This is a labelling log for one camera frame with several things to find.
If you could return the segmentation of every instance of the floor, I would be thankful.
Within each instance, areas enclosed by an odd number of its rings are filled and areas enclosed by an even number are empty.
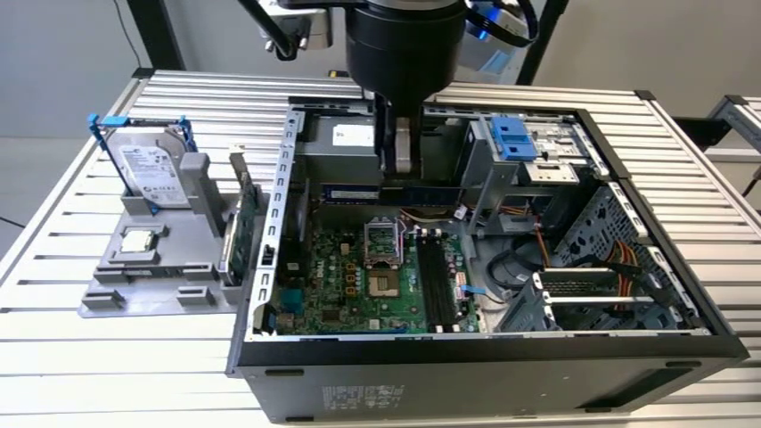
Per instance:
[[[0,137],[0,217],[21,225],[30,220],[85,138]],[[0,220],[0,258],[21,228]]]

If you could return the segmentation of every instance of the power cable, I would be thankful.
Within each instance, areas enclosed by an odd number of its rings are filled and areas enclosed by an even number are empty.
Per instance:
[[[4,221],[8,225],[13,225],[13,226],[16,226],[16,227],[21,227],[21,228],[26,227],[26,225],[22,225],[21,223],[17,223],[17,222],[13,221],[12,219],[5,218],[5,217],[2,217],[2,216],[0,216],[0,221]]]
[[[129,48],[132,49],[132,53],[134,54],[134,59],[137,60],[137,66],[142,68],[140,55],[137,55],[137,50],[134,49],[134,45],[132,45],[132,39],[129,38],[129,34],[126,33],[126,28],[124,26],[124,18],[121,17],[121,9],[118,8],[118,2],[116,0],[113,0],[113,2],[116,7],[116,16],[118,17],[118,24],[121,24],[121,31],[124,32],[124,37],[126,38],[126,42],[129,43]]]

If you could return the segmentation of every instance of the blue drive bracket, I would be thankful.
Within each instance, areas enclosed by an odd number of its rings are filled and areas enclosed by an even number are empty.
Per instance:
[[[535,159],[534,142],[525,130],[522,120],[490,118],[490,133],[505,161],[533,161]]]
[[[90,115],[86,117],[86,121],[89,124],[88,128],[90,130],[90,133],[93,134],[94,141],[97,141],[97,145],[104,150],[104,152],[108,153],[108,159],[110,159],[110,163],[114,165],[118,178],[121,178],[121,182],[124,183],[126,196],[134,196],[132,190],[129,190],[129,184],[126,183],[126,179],[124,177],[121,169],[116,164],[116,159],[113,154],[110,153],[108,143],[105,142],[104,133],[102,133],[104,129],[125,128],[125,127],[176,126],[180,128],[182,132],[185,151],[197,152],[198,148],[193,140],[193,127],[190,126],[190,121],[184,116],[180,116],[178,120],[130,119],[128,116],[105,116],[104,119],[100,121],[100,123],[97,123],[98,119],[100,116],[96,113],[90,113]],[[156,214],[160,208],[156,206],[156,204],[152,201],[148,201],[148,203],[150,207],[150,212]]]

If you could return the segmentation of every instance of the blue latch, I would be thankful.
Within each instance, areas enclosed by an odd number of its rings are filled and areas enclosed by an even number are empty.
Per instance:
[[[525,130],[523,121],[517,118],[490,118],[490,132],[494,143],[502,150],[506,161],[533,161],[535,148],[531,137]]]
[[[486,289],[481,287],[473,287],[471,285],[461,285],[463,292],[471,292],[473,294],[486,294]]]

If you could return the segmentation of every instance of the green circuit board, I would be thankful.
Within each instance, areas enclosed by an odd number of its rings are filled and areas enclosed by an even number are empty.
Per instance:
[[[457,263],[462,257],[457,239],[446,239],[443,246]],[[362,262],[361,230],[314,234],[310,275],[285,291],[293,296],[285,300],[301,296],[301,305],[281,305],[278,333],[429,333],[413,239],[403,239],[402,264],[395,269],[367,269]],[[454,269],[465,272],[462,266]],[[453,294],[450,301],[454,307]],[[471,302],[465,304],[469,313],[458,320],[459,330],[478,331]]]

